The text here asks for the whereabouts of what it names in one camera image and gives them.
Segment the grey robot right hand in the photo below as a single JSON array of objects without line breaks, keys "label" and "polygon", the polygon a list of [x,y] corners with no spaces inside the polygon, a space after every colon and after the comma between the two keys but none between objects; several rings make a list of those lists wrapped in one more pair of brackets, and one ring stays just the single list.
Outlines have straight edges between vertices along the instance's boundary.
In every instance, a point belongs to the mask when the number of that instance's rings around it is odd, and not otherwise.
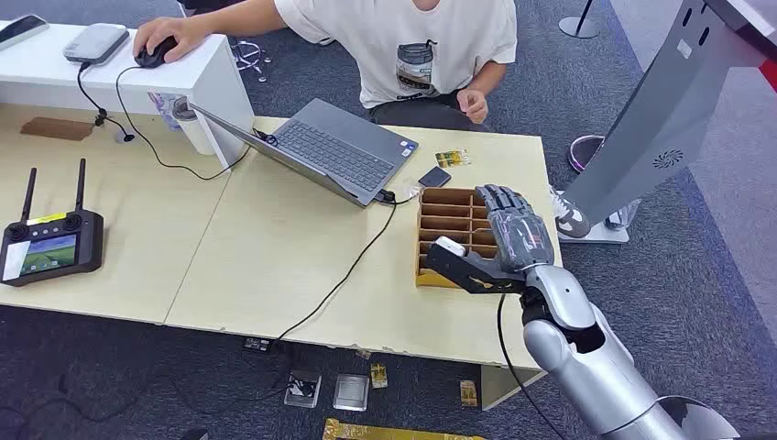
[{"label": "grey robot right hand", "polygon": [[554,264],[553,242],[546,225],[520,193],[496,184],[477,186],[476,193],[487,209],[502,271],[519,273],[532,266]]}]

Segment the person's left hand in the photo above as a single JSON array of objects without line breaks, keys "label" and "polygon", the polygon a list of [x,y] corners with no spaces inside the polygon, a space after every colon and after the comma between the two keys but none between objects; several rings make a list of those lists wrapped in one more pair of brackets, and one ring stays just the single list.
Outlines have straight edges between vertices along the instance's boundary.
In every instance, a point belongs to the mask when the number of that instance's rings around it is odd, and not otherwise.
[{"label": "person's left hand", "polygon": [[486,96],[475,89],[460,90],[457,95],[457,102],[460,111],[463,112],[471,122],[483,124],[488,115],[488,104]]}]

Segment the person's right hand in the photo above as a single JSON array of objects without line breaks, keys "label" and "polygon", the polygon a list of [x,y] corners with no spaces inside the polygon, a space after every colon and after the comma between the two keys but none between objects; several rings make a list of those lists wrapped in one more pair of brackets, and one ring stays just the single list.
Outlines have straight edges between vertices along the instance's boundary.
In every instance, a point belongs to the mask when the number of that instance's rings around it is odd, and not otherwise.
[{"label": "person's right hand", "polygon": [[211,33],[203,17],[160,17],[138,30],[133,42],[133,56],[138,63],[152,59],[152,64],[172,63],[195,50]]}]

